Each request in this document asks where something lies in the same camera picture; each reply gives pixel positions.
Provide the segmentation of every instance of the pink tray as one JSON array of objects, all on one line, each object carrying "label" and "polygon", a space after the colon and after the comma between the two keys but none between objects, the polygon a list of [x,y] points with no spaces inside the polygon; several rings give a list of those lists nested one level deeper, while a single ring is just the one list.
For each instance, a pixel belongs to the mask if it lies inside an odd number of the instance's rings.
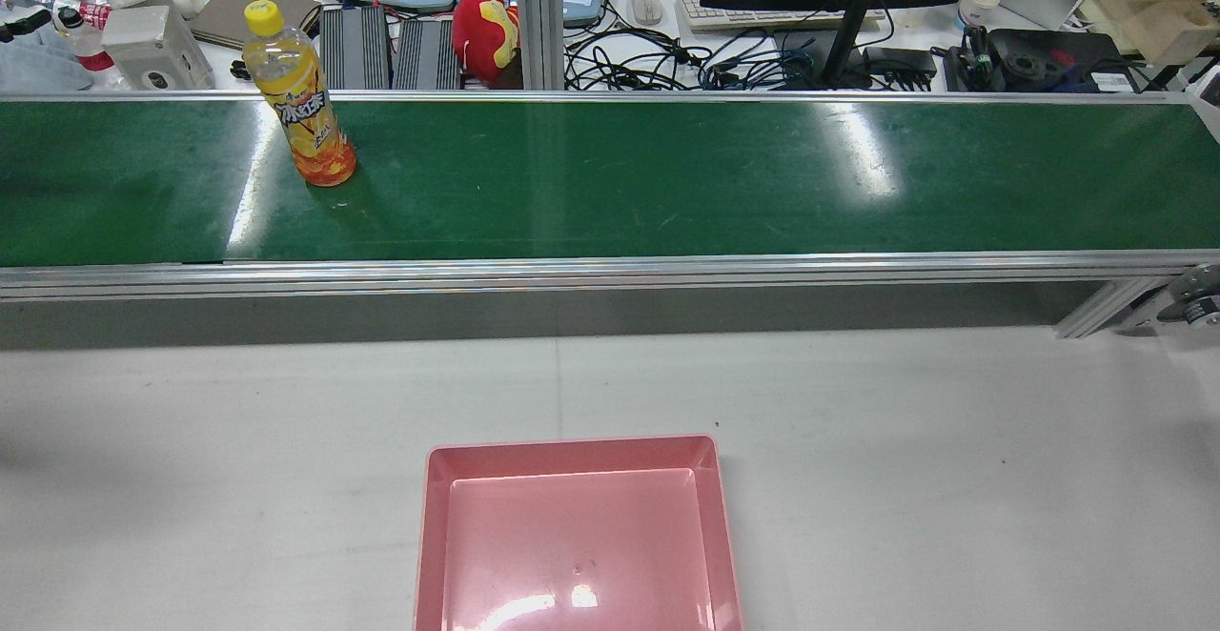
[{"label": "pink tray", "polygon": [[415,631],[741,631],[706,436],[438,448]]}]

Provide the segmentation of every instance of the red plush toy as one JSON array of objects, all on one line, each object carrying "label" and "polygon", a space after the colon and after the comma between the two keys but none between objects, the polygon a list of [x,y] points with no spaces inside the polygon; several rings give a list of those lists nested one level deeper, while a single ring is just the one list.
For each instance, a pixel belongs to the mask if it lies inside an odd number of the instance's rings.
[{"label": "red plush toy", "polygon": [[492,85],[521,45],[517,9],[504,0],[462,0],[454,10],[454,52],[462,71]]}]

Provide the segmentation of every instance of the plastic bottle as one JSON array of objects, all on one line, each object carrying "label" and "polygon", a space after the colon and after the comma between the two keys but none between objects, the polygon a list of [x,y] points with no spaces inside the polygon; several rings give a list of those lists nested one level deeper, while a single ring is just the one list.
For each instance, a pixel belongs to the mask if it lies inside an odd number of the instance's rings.
[{"label": "plastic bottle", "polygon": [[127,81],[115,66],[115,60],[101,48],[101,32],[87,26],[81,12],[66,6],[59,11],[60,26],[67,33],[72,52],[81,66],[93,76],[95,89],[126,89]]},{"label": "plastic bottle", "polygon": [[60,10],[76,10],[79,11],[81,18],[85,23],[98,31],[106,27],[106,20],[110,17],[109,6],[81,2],[79,0],[4,0],[4,2],[9,10],[18,9],[18,6],[46,6],[54,13],[59,13]]},{"label": "plastic bottle", "polygon": [[242,59],[284,127],[296,171],[315,186],[343,183],[356,170],[356,153],[334,118],[309,37],[284,26],[279,7],[267,0],[250,2],[245,22],[255,37]]}]

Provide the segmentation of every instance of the gray metal box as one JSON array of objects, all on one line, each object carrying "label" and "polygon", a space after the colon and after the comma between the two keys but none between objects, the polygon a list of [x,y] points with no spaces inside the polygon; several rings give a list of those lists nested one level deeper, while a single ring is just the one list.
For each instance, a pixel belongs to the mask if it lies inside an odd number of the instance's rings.
[{"label": "gray metal box", "polygon": [[135,89],[209,89],[212,67],[173,6],[110,11],[101,45]]}]

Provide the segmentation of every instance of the metal pole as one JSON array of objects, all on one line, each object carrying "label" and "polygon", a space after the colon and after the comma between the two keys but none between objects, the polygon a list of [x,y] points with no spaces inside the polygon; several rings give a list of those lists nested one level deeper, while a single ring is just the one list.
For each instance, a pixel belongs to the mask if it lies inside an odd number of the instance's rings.
[{"label": "metal pole", "polygon": [[834,35],[834,45],[826,56],[826,67],[822,70],[822,83],[827,87],[838,87],[843,70],[852,57],[852,49],[855,48],[855,37],[860,34],[860,26],[874,2],[876,0],[852,0],[843,11],[843,22]]},{"label": "metal pole", "polygon": [[525,89],[564,88],[564,0],[517,0]]}]

